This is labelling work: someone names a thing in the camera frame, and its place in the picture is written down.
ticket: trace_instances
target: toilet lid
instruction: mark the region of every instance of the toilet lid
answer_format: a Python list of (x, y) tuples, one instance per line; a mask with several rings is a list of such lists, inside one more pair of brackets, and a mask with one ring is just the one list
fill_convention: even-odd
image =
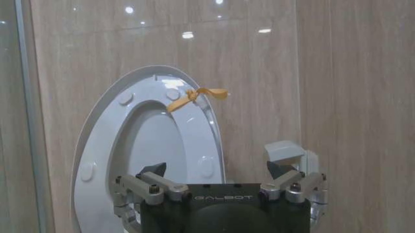
[(110, 182), (167, 162), (178, 183), (223, 183), (222, 143), (210, 102), (200, 96), (180, 110), (167, 105), (196, 89), (178, 69), (150, 66), (107, 90), (83, 127), (72, 173), (72, 222), (83, 233), (123, 232)]

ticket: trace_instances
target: logo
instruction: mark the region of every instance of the logo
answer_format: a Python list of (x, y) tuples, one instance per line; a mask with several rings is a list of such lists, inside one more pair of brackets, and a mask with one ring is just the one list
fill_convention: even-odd
[(196, 196), (195, 200), (215, 200), (215, 201), (228, 201), (228, 200), (251, 200), (254, 196)]

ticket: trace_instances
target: beige marble wall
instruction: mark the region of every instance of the beige marble wall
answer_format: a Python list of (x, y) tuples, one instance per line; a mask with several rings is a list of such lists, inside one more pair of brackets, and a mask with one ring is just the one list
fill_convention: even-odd
[[(263, 145), (300, 140), (295, 1), (32, 0), (32, 12), (56, 232), (72, 232), (70, 176), (88, 112), (146, 65), (175, 66), (202, 86), (230, 90), (212, 100), (228, 178), (270, 179)], [(272, 31), (258, 33), (264, 27)]]
[(298, 0), (302, 141), (328, 164), (326, 232), (414, 232), (415, 1)]

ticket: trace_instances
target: toilet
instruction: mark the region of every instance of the toilet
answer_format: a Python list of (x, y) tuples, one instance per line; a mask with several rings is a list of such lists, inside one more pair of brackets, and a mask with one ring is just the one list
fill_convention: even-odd
[(167, 163), (178, 183), (223, 183), (222, 142), (204, 95), (172, 113), (167, 105), (199, 88), (178, 69), (143, 67), (111, 86), (86, 121), (75, 152), (71, 192), (74, 227), (83, 233), (122, 233), (111, 182)]

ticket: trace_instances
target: yellow ribbon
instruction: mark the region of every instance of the yellow ribbon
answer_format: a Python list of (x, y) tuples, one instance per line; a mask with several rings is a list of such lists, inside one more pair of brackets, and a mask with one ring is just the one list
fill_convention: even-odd
[(216, 99), (224, 100), (228, 97), (228, 90), (227, 89), (207, 89), (202, 87), (198, 90), (191, 90), (191, 89), (187, 90), (186, 94), (187, 96), (182, 97), (180, 99), (178, 99), (168, 105), (167, 111), (170, 113), (176, 111), (191, 101), (195, 101), (200, 94), (211, 95)]

